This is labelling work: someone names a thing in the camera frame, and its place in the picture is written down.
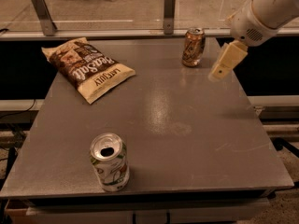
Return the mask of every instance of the brown can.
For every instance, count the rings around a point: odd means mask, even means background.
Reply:
[[[202,28],[190,28],[185,35],[182,63],[189,67],[198,65],[205,49],[206,35]]]

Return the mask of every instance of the floor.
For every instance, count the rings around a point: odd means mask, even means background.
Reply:
[[[162,29],[164,0],[45,0],[49,12],[59,30],[118,30],[118,29]],[[41,31],[31,0],[0,0],[0,29],[15,32]],[[175,28],[191,26],[204,28],[226,27],[224,19],[242,5],[244,0],[177,0]],[[297,26],[298,20],[290,26]],[[264,125],[270,137],[284,133],[287,126]],[[0,137],[11,136],[0,132]],[[299,147],[296,139],[289,137]],[[287,149],[278,152],[294,181],[299,180],[299,159]],[[7,151],[0,149],[0,176],[6,169]],[[297,223],[299,219],[299,190],[283,190],[270,199],[270,207],[252,220],[238,224]]]

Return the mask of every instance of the can lid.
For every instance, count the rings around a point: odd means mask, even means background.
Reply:
[[[198,28],[198,27],[192,27],[188,29],[188,33],[192,35],[203,35],[204,34],[204,29]]]
[[[103,133],[95,137],[91,145],[91,154],[99,161],[109,161],[121,153],[122,140],[114,133]]]

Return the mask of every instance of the glass partition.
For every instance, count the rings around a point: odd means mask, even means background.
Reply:
[[[176,0],[174,29],[227,28],[245,0]],[[58,31],[163,29],[164,0],[45,0]],[[31,0],[0,0],[0,29],[42,31]],[[299,27],[294,20],[288,27]]]

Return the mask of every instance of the metal post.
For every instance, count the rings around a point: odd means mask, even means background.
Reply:
[[[50,17],[49,11],[45,0],[31,0],[37,17],[39,18],[41,29],[43,30],[44,35],[54,35],[57,27],[54,24],[52,18]]]
[[[171,35],[174,33],[176,0],[164,0],[164,33]]]

